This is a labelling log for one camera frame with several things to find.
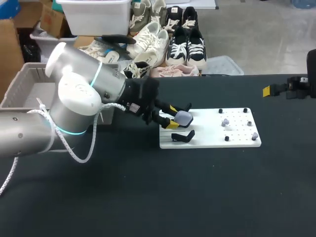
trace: white pegboard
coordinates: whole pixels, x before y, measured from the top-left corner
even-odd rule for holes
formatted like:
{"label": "white pegboard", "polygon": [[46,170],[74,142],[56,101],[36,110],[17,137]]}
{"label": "white pegboard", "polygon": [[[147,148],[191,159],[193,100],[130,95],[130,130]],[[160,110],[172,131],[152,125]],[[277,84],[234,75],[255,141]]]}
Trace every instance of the white pegboard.
{"label": "white pegboard", "polygon": [[[222,108],[219,109],[201,109],[190,110],[194,120],[188,128],[163,129],[159,128],[159,143],[162,149],[196,149],[196,148],[233,148],[233,147],[260,147],[261,139],[252,116],[252,112],[247,108]],[[173,117],[159,112],[162,117],[172,119]],[[230,122],[222,127],[222,121],[228,119]],[[191,130],[195,131],[195,136],[189,143],[173,142],[172,133],[178,133],[187,136]],[[256,132],[259,137],[253,141],[252,135]],[[225,136],[229,136],[229,141],[225,141]]]}

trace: white cable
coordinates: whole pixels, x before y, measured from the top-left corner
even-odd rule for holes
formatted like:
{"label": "white cable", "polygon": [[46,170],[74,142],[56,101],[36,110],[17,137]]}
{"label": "white cable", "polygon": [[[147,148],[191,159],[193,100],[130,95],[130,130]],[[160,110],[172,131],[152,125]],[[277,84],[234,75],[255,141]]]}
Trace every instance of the white cable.
{"label": "white cable", "polygon": [[18,160],[19,160],[19,157],[15,157],[14,158],[14,161],[13,161],[13,165],[11,167],[11,170],[9,172],[9,175],[7,176],[7,178],[5,179],[4,183],[2,184],[1,188],[0,188],[0,196],[1,194],[3,193],[5,187],[8,185],[8,183],[10,182],[10,179],[12,178],[12,175],[15,171],[15,168],[16,168],[16,165],[18,164]]}
{"label": "white cable", "polygon": [[[92,141],[91,141],[91,147],[90,147],[90,151],[88,153],[88,156],[85,159],[80,159],[78,156],[76,156],[76,154],[73,152],[73,150],[71,149],[71,147],[69,146],[69,144],[67,143],[65,137],[63,136],[63,134],[61,133],[61,131],[58,129],[57,125],[54,123],[53,119],[51,118],[51,116],[49,115],[49,113],[47,112],[45,105],[43,103],[41,103],[41,101],[39,100],[40,103],[40,108],[42,110],[30,110],[28,111],[28,113],[30,114],[40,114],[42,115],[49,123],[50,126],[52,128],[54,128],[55,132],[57,133],[58,137],[60,138],[60,140],[62,141],[62,143],[64,144],[66,150],[68,151],[68,153],[72,156],[72,158],[74,158],[77,162],[79,163],[86,163],[92,155],[93,149],[94,149],[94,144],[95,144],[95,139],[96,139],[96,131],[97,131],[97,121],[98,121],[98,117],[100,115],[100,113],[102,112],[102,110],[104,109],[108,109],[110,107],[116,107],[120,110],[125,111],[126,108],[123,105],[117,104],[117,103],[109,103],[109,104],[105,104],[103,105],[99,111],[97,112],[97,114],[94,117],[94,121],[93,121],[93,133],[92,133]],[[13,161],[13,165],[11,167],[11,170],[9,172],[9,175],[7,176],[7,178],[5,179],[3,185],[0,188],[0,196],[3,193],[3,191],[5,190],[6,186],[8,185],[10,179],[12,178],[12,175],[15,171],[16,165],[18,163],[19,157],[15,157],[14,161]]]}

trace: sneaker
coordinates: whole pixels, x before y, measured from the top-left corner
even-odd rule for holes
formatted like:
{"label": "sneaker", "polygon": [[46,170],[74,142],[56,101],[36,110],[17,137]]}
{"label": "sneaker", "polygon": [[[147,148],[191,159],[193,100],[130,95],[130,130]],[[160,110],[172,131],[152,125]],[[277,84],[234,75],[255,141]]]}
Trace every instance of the sneaker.
{"label": "sneaker", "polygon": [[194,7],[189,6],[183,13],[182,27],[190,32],[193,28],[198,28],[198,13]]}
{"label": "sneaker", "polygon": [[138,55],[121,73],[126,78],[142,78],[148,72],[158,59],[154,51],[145,52]]}
{"label": "sneaker", "polygon": [[93,40],[92,43],[88,46],[82,46],[78,48],[82,52],[88,54],[89,56],[99,60],[102,63],[106,63],[104,58],[104,53],[107,49],[106,45],[102,44],[99,41]]}
{"label": "sneaker", "polygon": [[206,66],[205,42],[201,32],[193,28],[188,38],[188,66],[196,65],[199,70]]}
{"label": "sneaker", "polygon": [[164,0],[156,0],[150,12],[149,22],[157,21],[161,27],[166,25],[167,6]]}
{"label": "sneaker", "polygon": [[175,29],[182,25],[182,8],[173,6],[167,9],[167,18],[165,30],[168,31],[170,37],[172,37]]}
{"label": "sneaker", "polygon": [[170,40],[168,52],[166,55],[166,64],[185,65],[187,61],[187,39],[185,29],[178,27]]}
{"label": "sneaker", "polygon": [[148,24],[151,7],[150,0],[141,0],[132,4],[132,19],[129,21],[129,33],[132,36]]}
{"label": "sneaker", "polygon": [[152,43],[152,35],[157,35],[160,31],[160,24],[153,21],[147,24],[136,36],[133,37],[136,40],[135,44],[129,44],[126,48],[129,51],[129,56],[134,59],[139,54],[146,51],[148,46]]}
{"label": "sneaker", "polygon": [[174,78],[174,77],[198,77],[199,71],[196,66],[173,65],[170,67],[158,67],[151,70],[153,78]]}
{"label": "sneaker", "polygon": [[158,60],[156,64],[154,64],[154,68],[160,66],[163,63],[168,50],[168,43],[169,35],[166,30],[160,31],[157,36],[153,35],[153,41],[147,48],[146,52],[153,50],[157,53]]}

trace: white plastic bin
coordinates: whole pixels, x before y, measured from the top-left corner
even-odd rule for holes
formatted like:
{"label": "white plastic bin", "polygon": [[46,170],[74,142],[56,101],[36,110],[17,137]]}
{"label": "white plastic bin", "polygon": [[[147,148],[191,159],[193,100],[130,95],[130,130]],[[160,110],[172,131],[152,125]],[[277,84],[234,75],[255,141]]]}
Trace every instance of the white plastic bin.
{"label": "white plastic bin", "polygon": [[131,0],[56,0],[75,36],[127,35]]}

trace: black tabletop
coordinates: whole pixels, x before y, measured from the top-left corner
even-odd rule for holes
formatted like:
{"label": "black tabletop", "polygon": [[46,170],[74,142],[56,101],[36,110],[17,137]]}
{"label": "black tabletop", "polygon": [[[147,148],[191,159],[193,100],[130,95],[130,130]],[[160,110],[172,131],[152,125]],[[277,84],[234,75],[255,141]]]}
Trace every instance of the black tabletop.
{"label": "black tabletop", "polygon": [[[162,150],[158,126],[116,111],[93,157],[21,158],[0,236],[297,237],[316,233],[316,99],[262,97],[289,75],[162,79],[159,98],[249,107],[259,148]],[[91,134],[75,149],[85,157]],[[0,180],[11,159],[0,159]]]}

